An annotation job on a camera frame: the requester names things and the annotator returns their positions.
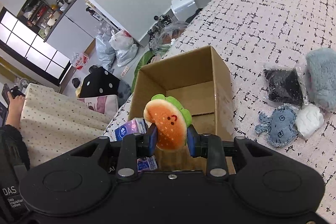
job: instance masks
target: bed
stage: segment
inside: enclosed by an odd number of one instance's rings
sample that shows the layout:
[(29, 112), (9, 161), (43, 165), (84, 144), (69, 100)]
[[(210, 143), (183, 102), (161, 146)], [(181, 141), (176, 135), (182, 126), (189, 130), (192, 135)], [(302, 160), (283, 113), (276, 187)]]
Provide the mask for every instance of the bed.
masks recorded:
[[(271, 114), (274, 110), (264, 99), (263, 63), (295, 67), (310, 50), (336, 50), (335, 5), (336, 0), (212, 0), (164, 58), (212, 45), (231, 72), (233, 135), (273, 148), (265, 135), (254, 131), (259, 112)], [(106, 135), (127, 121), (131, 101), (132, 97), (119, 109)], [(324, 178), (325, 196), (318, 213), (331, 223), (336, 222), (335, 114), (325, 113), (324, 125), (308, 141), (298, 137), (276, 149), (314, 168)]]

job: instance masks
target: screw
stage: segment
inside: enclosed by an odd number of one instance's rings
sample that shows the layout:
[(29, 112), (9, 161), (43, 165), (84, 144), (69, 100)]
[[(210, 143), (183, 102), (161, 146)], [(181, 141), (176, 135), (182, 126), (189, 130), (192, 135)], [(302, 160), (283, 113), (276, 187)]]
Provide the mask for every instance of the screw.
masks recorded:
[(168, 178), (169, 179), (177, 179), (177, 175), (170, 174), (170, 175), (168, 175)]
[(130, 177), (134, 174), (134, 170), (131, 168), (122, 168), (118, 171), (118, 174), (122, 177)]
[(210, 174), (214, 177), (223, 177), (226, 175), (226, 171), (222, 168), (214, 168), (210, 170)]

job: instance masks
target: white box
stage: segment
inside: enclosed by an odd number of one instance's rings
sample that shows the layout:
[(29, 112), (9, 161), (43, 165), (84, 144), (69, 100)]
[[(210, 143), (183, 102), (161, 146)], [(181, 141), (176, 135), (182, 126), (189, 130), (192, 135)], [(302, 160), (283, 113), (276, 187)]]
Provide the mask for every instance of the white box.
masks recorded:
[(186, 21), (198, 9), (195, 0), (172, 0), (170, 8), (180, 21)]

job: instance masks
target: human hand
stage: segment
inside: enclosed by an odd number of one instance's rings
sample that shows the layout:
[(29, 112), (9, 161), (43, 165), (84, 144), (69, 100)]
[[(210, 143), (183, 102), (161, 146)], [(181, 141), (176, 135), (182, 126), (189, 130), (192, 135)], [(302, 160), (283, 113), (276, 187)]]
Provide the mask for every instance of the human hand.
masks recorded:
[(20, 95), (13, 98), (10, 92), (8, 92), (7, 94), (9, 98), (9, 106), (8, 106), (9, 114), (16, 117), (20, 117), (23, 105), (25, 103), (25, 97)]

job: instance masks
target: smartphone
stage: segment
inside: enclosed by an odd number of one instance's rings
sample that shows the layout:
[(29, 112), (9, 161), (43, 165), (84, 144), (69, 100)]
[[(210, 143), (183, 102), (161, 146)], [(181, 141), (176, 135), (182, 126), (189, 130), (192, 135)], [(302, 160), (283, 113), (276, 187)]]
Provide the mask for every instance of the smartphone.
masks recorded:
[(13, 93), (11, 92), (11, 89), (9, 88), (9, 86), (7, 84), (3, 85), (3, 89), (2, 89), (2, 97), (5, 99), (7, 105), (9, 105), (9, 97), (8, 97), (8, 92), (10, 92), (10, 95), (13, 97)]

